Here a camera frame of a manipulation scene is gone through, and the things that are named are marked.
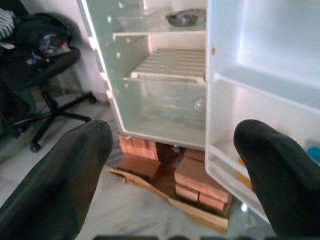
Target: white wall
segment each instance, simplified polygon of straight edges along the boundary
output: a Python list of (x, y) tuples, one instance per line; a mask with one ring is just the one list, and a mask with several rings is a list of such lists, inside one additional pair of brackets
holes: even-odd
[(81, 51), (81, 59), (70, 69), (57, 76), (62, 89), (93, 91), (98, 99), (105, 101), (106, 86), (100, 77), (95, 52), (90, 48), (88, 34), (77, 0), (21, 0), (30, 14), (50, 13), (59, 17), (71, 30), (71, 45)]

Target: refrigerator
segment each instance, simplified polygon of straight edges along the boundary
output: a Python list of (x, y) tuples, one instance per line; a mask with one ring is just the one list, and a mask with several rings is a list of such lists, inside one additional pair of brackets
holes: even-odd
[[(268, 221), (233, 144), (257, 119), (320, 145), (317, 0), (81, 0), (119, 131), (205, 151), (206, 172)], [(190, 10), (195, 25), (166, 15)]]

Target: flattened cardboard box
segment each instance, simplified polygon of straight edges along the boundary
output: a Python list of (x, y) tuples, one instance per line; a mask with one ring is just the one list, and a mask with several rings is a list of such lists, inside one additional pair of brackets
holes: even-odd
[(182, 199), (176, 195), (174, 167), (160, 167), (157, 177), (152, 180), (151, 183), (123, 169), (108, 168), (108, 171), (122, 176), (125, 178), (126, 182), (138, 185), (167, 199), (171, 205), (185, 212), (193, 222), (223, 235), (227, 234), (229, 222), (228, 219), (199, 209), (192, 204), (188, 204), (187, 202), (182, 201)]

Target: black bag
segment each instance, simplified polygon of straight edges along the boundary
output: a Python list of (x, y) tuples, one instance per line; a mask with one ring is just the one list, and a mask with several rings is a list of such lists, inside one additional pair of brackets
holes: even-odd
[(37, 13), (21, 19), (13, 39), (17, 46), (31, 48), (38, 54), (51, 55), (64, 43), (72, 40), (71, 32), (56, 18)]

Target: metal bowl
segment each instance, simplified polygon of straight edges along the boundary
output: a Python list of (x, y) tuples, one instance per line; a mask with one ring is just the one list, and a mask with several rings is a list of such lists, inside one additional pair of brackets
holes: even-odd
[(198, 16), (190, 11), (177, 11), (165, 16), (169, 24), (174, 27), (190, 27), (196, 24)]

